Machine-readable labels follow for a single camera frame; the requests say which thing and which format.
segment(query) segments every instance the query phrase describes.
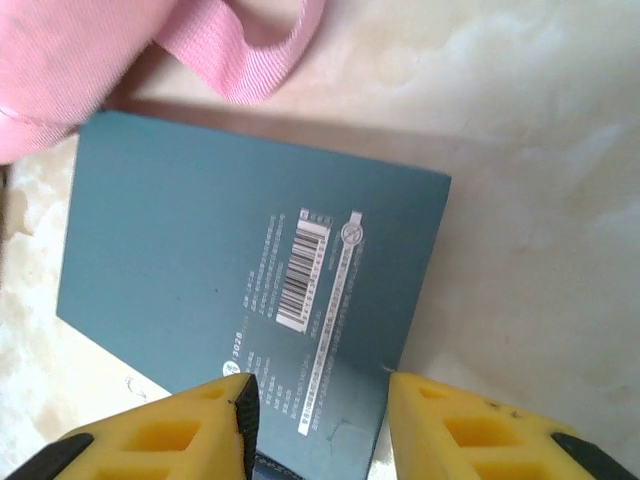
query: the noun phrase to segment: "marble surface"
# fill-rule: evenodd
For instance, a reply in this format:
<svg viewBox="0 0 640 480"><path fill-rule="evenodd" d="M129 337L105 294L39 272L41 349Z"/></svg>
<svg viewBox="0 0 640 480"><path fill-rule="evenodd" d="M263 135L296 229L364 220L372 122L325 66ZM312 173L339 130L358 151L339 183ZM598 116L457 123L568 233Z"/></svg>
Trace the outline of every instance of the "marble surface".
<svg viewBox="0 0 640 480"><path fill-rule="evenodd" d="M111 102L450 173L402 368L572 424L640 474L639 27L632 0L333 0L263 105L225 105L157 49ZM0 478L166 394L55 316L75 145L4 191ZM372 477L391 461L383 434Z"/></svg>

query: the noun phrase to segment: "logo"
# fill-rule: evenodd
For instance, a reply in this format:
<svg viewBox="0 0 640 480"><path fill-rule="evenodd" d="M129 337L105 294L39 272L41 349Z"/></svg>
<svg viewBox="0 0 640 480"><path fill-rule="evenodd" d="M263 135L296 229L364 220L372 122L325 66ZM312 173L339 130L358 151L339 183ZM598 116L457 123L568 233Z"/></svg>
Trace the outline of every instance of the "logo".
<svg viewBox="0 0 640 480"><path fill-rule="evenodd" d="M364 237L364 230L357 223L347 223L342 227L340 236L347 245L358 245Z"/></svg>
<svg viewBox="0 0 640 480"><path fill-rule="evenodd" d="M229 375L235 375L236 373L240 373L240 366L234 362L233 360L229 360L228 362L224 362L222 366L222 374L225 377Z"/></svg>

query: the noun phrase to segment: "countertop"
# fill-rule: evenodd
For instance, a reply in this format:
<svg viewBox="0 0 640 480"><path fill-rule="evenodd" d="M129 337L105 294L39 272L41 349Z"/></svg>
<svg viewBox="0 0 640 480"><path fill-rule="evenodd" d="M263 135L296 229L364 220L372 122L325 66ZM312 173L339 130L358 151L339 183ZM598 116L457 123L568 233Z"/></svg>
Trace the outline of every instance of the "countertop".
<svg viewBox="0 0 640 480"><path fill-rule="evenodd" d="M402 369L569 423L639 474L639 26L627 0L333 0L262 105L154 48L112 100L451 174ZM0 477L166 394L56 318L76 142L4 191ZM393 479L379 447L372 477Z"/></svg>

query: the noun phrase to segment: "pink fabric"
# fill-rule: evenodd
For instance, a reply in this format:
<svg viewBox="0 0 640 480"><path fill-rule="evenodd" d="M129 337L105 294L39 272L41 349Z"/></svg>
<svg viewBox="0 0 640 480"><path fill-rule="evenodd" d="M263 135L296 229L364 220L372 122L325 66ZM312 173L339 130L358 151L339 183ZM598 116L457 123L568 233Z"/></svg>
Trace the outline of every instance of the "pink fabric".
<svg viewBox="0 0 640 480"><path fill-rule="evenodd" d="M154 39L227 100L258 102L299 60L323 7L303 0L285 41L254 47L223 0L0 0L0 164L84 123Z"/></svg>

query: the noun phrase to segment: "teal box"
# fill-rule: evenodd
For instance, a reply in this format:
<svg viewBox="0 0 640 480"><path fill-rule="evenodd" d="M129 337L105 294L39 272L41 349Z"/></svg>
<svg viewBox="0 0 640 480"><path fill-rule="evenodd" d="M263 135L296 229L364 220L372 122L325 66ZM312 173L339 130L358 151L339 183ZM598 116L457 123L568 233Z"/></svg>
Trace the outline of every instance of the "teal box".
<svg viewBox="0 0 640 480"><path fill-rule="evenodd" d="M449 184L100 113L80 135L58 314L170 392L255 373L262 454L364 479Z"/></svg>

